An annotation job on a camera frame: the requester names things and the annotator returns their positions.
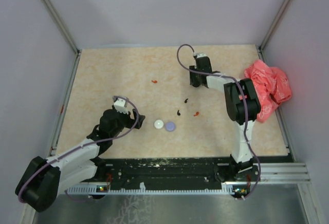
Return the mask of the white earbud charging case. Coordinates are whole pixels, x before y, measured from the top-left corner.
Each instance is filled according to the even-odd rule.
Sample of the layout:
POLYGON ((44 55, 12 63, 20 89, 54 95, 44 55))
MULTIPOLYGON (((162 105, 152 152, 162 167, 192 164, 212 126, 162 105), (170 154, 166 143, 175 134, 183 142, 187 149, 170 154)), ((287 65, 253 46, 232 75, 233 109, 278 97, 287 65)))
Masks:
POLYGON ((154 127, 156 129, 162 129, 164 127, 164 125, 165 125, 164 122, 159 119, 154 122, 154 127))

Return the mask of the purple earbud charging case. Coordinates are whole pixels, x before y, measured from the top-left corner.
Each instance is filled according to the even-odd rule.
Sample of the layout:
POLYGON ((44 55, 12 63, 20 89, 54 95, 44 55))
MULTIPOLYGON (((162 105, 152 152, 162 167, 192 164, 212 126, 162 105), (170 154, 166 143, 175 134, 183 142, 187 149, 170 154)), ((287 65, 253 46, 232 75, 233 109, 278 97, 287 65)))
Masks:
POLYGON ((172 121, 167 122, 164 127, 165 127, 166 131, 168 131, 168 132, 173 132, 176 129, 176 125, 172 121))

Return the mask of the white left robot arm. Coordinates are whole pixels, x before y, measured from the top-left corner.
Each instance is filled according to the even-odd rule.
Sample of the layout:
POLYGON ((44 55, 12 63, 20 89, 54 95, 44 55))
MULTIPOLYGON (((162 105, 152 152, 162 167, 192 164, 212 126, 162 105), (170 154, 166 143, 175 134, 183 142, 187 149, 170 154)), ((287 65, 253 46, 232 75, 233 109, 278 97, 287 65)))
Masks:
POLYGON ((78 145, 48 158, 33 158, 22 175, 15 194, 19 202, 37 212, 47 210, 59 194, 84 180, 103 180, 107 169, 100 155, 122 138, 122 131, 140 129, 145 116, 136 109, 120 113, 114 108, 104 111, 92 132, 78 145))

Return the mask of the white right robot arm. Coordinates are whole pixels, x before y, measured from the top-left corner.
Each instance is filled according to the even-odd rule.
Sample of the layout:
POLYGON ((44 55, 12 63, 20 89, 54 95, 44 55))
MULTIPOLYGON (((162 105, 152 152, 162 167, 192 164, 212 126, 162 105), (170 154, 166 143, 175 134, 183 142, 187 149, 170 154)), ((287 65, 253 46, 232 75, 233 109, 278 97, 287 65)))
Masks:
POLYGON ((253 168, 251 152, 252 129, 261 111, 259 98, 252 80, 238 80, 226 76, 219 71, 213 71, 209 57, 204 53, 194 55, 195 65, 189 66, 190 85, 221 91, 225 95, 226 111, 236 127, 236 139, 227 175, 240 181, 253 168))

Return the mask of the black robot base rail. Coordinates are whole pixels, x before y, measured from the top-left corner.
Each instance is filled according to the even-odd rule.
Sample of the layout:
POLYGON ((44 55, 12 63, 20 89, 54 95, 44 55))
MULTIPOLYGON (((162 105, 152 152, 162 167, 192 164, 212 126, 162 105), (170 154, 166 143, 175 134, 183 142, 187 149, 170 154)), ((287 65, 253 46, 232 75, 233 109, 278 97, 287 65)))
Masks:
POLYGON ((92 179, 70 187, 69 195, 197 195, 246 196, 259 180, 253 161, 231 158, 106 159, 92 179))

